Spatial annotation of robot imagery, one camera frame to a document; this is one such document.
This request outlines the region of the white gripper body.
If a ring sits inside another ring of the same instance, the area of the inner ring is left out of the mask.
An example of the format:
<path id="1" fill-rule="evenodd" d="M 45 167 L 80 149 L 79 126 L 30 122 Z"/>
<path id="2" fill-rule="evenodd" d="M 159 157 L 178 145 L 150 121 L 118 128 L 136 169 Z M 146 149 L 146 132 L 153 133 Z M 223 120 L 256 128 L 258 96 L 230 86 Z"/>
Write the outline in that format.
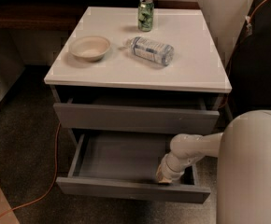
<path id="1" fill-rule="evenodd" d="M 180 159 L 172 152 L 165 154 L 160 163 L 163 177 L 172 181 L 179 180 L 184 175 L 185 169 L 192 164 L 192 159 Z"/>

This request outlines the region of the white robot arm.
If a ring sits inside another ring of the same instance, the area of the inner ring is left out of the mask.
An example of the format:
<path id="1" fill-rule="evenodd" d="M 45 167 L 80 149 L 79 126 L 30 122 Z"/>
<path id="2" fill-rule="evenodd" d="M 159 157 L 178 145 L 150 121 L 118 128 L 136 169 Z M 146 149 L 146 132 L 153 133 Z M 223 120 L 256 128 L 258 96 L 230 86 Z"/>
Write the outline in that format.
<path id="1" fill-rule="evenodd" d="M 271 110 L 244 113 L 222 133 L 174 136 L 157 181 L 180 179 L 205 156 L 218 159 L 216 223 L 271 224 Z"/>

